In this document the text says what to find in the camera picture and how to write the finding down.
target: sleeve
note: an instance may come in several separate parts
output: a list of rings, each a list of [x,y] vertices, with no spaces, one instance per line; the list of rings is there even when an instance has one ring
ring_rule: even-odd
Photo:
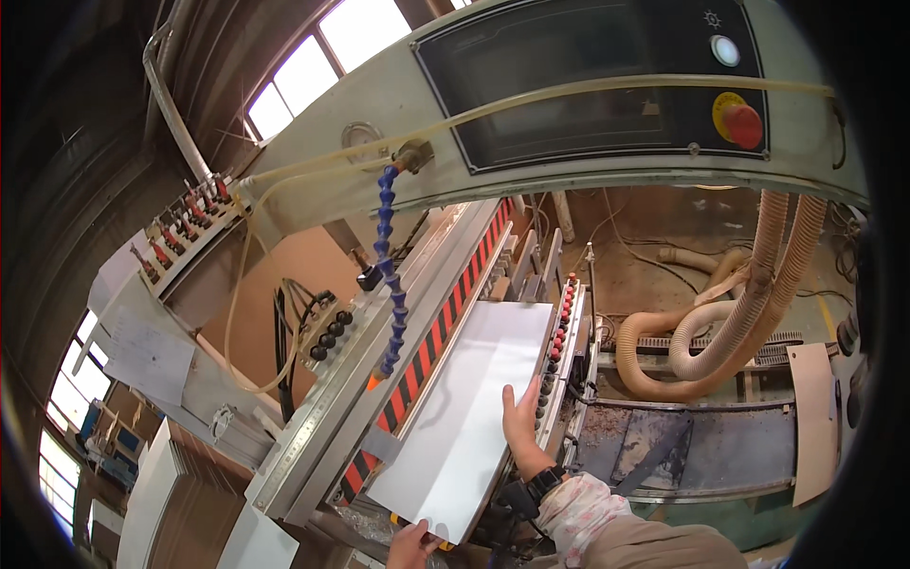
[[[583,472],[546,495],[537,525],[556,543],[567,569],[581,567],[581,557],[607,523],[632,515],[629,501],[610,492],[610,486]]]

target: black watch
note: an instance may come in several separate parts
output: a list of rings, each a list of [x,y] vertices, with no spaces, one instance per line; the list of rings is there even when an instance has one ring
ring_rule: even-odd
[[[541,505],[543,497],[546,496],[550,490],[562,484],[562,476],[564,476],[565,473],[566,472],[561,466],[551,466],[538,472],[537,476],[534,476],[528,481],[528,492],[531,494],[531,498],[533,498],[534,503],[537,504],[537,506]]]

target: right hand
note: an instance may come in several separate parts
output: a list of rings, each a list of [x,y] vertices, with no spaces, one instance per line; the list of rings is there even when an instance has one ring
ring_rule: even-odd
[[[502,388],[502,431],[512,454],[521,454],[531,448],[537,448],[534,437],[534,413],[537,411],[537,398],[541,390],[541,377],[534,376],[528,384],[518,405],[515,404],[515,391],[511,385]]]

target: red and black striped strip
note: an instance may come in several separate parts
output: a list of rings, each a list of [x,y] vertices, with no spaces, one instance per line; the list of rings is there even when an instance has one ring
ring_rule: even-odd
[[[511,199],[505,198],[500,202],[496,209],[496,215],[490,223],[490,227],[480,240],[477,250],[471,255],[468,266],[455,288],[449,295],[449,299],[442,305],[442,310],[433,322],[426,338],[420,343],[417,354],[408,364],[404,375],[392,392],[389,401],[379,414],[376,424],[388,432],[395,432],[399,422],[404,418],[408,408],[417,398],[420,387],[423,382],[430,376],[430,370],[433,362],[440,356],[445,346],[445,341],[449,337],[449,332],[455,325],[455,320],[461,314],[465,300],[474,288],[474,283],[480,277],[480,272],[490,260],[490,254],[493,251],[493,245],[499,238],[502,229],[509,219],[512,210]],[[360,488],[363,487],[364,481],[367,480],[370,471],[376,466],[377,458],[368,452],[358,451],[354,455],[354,460],[348,465],[344,476],[341,478],[341,491],[343,498],[342,505],[347,505],[354,500]]]

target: red cap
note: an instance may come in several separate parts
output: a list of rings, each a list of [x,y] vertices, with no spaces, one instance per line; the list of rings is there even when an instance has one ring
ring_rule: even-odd
[[[762,118],[748,105],[727,105],[721,115],[723,125],[730,132],[733,142],[752,150],[762,141]]]

